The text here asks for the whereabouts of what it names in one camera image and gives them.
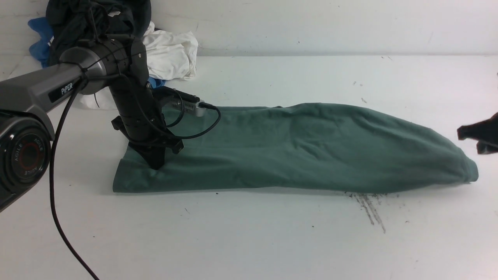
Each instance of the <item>white wall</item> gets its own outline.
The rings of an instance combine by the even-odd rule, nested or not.
[[[156,26],[193,31],[201,55],[498,53],[496,0],[151,1]],[[2,1],[0,53],[27,53],[47,2]]]

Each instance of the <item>green cloth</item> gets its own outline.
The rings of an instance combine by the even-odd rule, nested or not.
[[[476,181],[476,164],[432,129],[339,104],[224,107],[209,133],[184,140],[159,171],[128,148],[114,192],[292,187],[389,193]],[[168,123],[178,111],[163,110]],[[179,136],[209,127],[216,112],[185,116]]]

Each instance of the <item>pile of clothes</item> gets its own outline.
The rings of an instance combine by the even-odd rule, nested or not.
[[[155,28],[151,21],[150,0],[92,1],[103,6],[108,17],[94,14],[98,32],[107,30],[108,34],[131,34],[142,38],[147,50],[149,83],[153,88],[164,86],[172,79],[195,77],[197,39],[192,32],[173,34]],[[78,40],[93,38],[93,30],[85,19],[89,5],[90,0],[50,0],[46,16],[28,22],[40,35],[29,53],[43,68],[57,64],[60,55],[76,46]],[[95,96],[80,96],[79,102],[90,109],[116,109],[108,88]]]

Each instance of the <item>black cable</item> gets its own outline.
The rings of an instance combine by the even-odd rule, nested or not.
[[[99,102],[97,102],[97,93],[94,93],[94,99],[95,99],[95,103],[97,103],[97,107],[100,108]]]
[[[131,83],[128,79],[127,76],[125,75],[122,75],[122,77],[124,78],[124,80],[131,86]],[[183,99],[181,99],[181,96],[178,92],[176,92],[178,94],[178,97],[180,97],[180,100],[182,100],[182,111],[185,110],[184,108],[184,105],[183,105]],[[199,106],[203,107],[203,108],[206,108],[206,109],[211,109],[211,110],[215,110],[217,113],[218,113],[218,118],[216,119],[216,121],[210,126],[208,127],[206,130],[204,130],[203,132],[200,132],[200,133],[197,133],[195,135],[190,135],[190,136],[176,136],[174,134],[171,134],[171,133],[168,133],[160,128],[158,128],[157,126],[155,126],[154,123],[152,123],[151,120],[149,120],[147,114],[145,113],[145,111],[143,110],[142,108],[142,105],[140,104],[140,102],[138,101],[138,97],[136,96],[136,93],[132,93],[133,95],[133,98],[135,99],[135,102],[137,103],[138,105],[138,109],[140,110],[140,113],[143,115],[143,117],[146,119],[147,123],[155,130],[157,131],[159,134],[161,135],[165,135],[165,136],[168,136],[169,138],[173,138],[173,139],[181,139],[181,140],[187,140],[187,139],[194,139],[194,138],[197,138],[197,137],[200,137],[206,133],[208,133],[209,131],[211,131],[221,120],[221,112],[220,110],[214,106],[214,105],[211,105],[211,104],[208,104],[208,103],[205,103],[205,102],[201,102],[199,103]]]
[[[92,278],[94,280],[99,280],[97,275],[95,275],[95,273],[90,269],[90,267],[85,263],[85,261],[83,261],[83,259],[80,257],[80,255],[74,250],[73,246],[71,245],[71,243],[67,239],[66,234],[64,234],[64,231],[62,230],[62,227],[59,223],[59,219],[57,218],[57,212],[55,210],[55,195],[54,195],[55,152],[57,150],[57,144],[59,143],[59,138],[61,135],[62,126],[64,125],[64,122],[66,120],[69,109],[71,108],[71,105],[73,104],[76,96],[87,85],[87,83],[88,83],[87,80],[82,80],[81,84],[78,85],[78,87],[71,94],[71,97],[69,98],[69,101],[67,102],[66,107],[64,108],[64,111],[62,112],[62,115],[61,115],[61,118],[59,121],[59,125],[57,126],[57,131],[55,132],[54,142],[52,143],[52,153],[50,155],[50,169],[49,169],[50,209],[52,210],[52,217],[54,219],[55,227],[57,228],[57,231],[59,232],[59,235],[61,236],[62,240],[66,244],[67,248],[71,251],[73,256],[81,263],[81,265],[88,271],[88,273],[92,276]]]

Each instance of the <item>blue cloth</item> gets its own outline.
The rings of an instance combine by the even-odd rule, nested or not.
[[[45,17],[31,19],[28,21],[28,26],[40,35],[40,40],[29,47],[29,54],[41,62],[42,68],[46,68],[48,67],[48,56],[50,55],[50,47],[48,44],[54,35],[52,27],[50,27],[47,18]],[[166,84],[165,80],[158,80],[152,77],[149,77],[148,81],[153,89],[162,87]]]
[[[152,86],[152,88],[155,89],[155,88],[164,86],[166,84],[166,81],[149,77],[149,83]]]

